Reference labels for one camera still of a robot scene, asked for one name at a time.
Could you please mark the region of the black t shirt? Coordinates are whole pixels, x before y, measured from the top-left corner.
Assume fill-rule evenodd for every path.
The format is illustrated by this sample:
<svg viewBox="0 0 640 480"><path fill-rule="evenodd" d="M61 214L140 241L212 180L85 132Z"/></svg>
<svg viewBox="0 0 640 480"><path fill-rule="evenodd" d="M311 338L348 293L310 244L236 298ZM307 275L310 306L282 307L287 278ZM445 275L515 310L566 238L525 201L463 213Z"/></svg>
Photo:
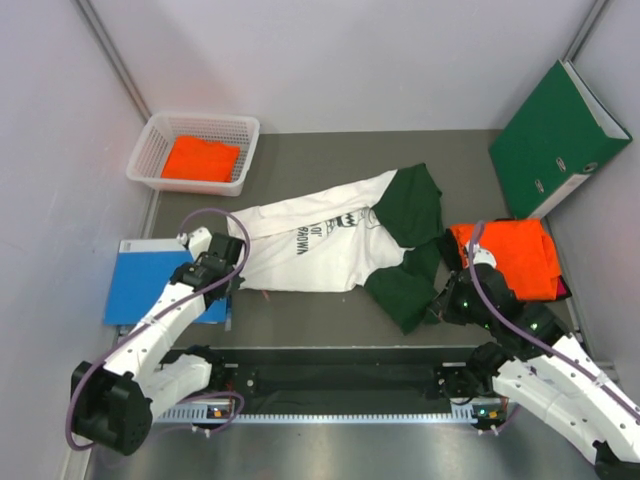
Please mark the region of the black t shirt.
<svg viewBox="0 0 640 480"><path fill-rule="evenodd" d="M470 225L447 229L437 240L437 247L445 264L452 271L468 266L467 244L471 238ZM547 233L512 233L501 237L488 233L482 239L492 255L490 264L499 270L508 287L520 301L556 301L557 278L562 276L555 244Z"/></svg>

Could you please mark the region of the orange t shirt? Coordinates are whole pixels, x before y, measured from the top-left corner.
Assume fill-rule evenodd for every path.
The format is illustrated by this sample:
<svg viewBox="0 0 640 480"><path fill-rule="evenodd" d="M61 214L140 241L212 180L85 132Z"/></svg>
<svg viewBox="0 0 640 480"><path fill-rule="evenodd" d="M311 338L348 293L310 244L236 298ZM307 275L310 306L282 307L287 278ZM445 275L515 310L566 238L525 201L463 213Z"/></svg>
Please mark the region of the orange t shirt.
<svg viewBox="0 0 640 480"><path fill-rule="evenodd" d="M555 301L562 276L555 243L538 219L488 222L471 246L472 224L447 229L462 265L489 265L499 271L510 290L521 301Z"/></svg>

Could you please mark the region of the magenta t shirt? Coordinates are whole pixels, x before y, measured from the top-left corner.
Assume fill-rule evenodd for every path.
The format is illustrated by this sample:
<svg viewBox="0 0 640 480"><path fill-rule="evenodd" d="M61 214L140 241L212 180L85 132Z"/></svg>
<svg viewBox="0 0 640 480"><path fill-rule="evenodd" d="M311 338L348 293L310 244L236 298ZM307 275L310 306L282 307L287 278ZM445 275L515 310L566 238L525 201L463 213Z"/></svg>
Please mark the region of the magenta t shirt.
<svg viewBox="0 0 640 480"><path fill-rule="evenodd" d="M563 276L557 278L556 301L562 301L570 298L572 292Z"/></svg>

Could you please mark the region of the white and green t shirt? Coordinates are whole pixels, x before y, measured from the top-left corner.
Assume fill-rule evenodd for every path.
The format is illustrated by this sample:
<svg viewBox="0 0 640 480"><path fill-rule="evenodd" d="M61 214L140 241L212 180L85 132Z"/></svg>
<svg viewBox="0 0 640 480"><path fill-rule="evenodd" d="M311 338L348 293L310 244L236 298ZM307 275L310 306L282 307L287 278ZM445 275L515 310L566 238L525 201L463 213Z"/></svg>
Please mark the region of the white and green t shirt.
<svg viewBox="0 0 640 480"><path fill-rule="evenodd" d="M438 321L441 191L423 163L236 211L227 228L250 240L244 289L361 287L405 334Z"/></svg>

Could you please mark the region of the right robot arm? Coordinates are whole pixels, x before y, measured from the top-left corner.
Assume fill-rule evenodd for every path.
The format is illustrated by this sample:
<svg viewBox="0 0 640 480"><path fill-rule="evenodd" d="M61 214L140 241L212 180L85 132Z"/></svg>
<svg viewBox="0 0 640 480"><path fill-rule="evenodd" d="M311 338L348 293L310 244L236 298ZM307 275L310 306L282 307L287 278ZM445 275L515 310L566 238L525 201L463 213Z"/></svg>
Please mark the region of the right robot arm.
<svg viewBox="0 0 640 480"><path fill-rule="evenodd" d="M440 319L477 325L491 341L461 367L441 369L440 393L458 406L500 398L528 411L574 446L601 479L639 476L639 406L540 302L521 302L493 255L466 245L433 309Z"/></svg>

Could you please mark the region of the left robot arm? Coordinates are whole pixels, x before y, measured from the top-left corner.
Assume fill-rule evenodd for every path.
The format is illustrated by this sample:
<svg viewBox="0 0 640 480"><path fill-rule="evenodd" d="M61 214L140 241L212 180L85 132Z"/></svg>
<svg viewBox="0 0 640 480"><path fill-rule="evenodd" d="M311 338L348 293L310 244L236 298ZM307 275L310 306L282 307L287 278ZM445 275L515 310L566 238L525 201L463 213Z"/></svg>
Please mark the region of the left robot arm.
<svg viewBox="0 0 640 480"><path fill-rule="evenodd" d="M203 347L165 369L159 365L188 326L239 287L251 252L249 234L242 229L233 237L201 227L179 241L190 259L172 272L151 308L119 343L74 370L65 417L71 449L102 446L128 456L167 410L193 393L212 397L226 387L225 370Z"/></svg>

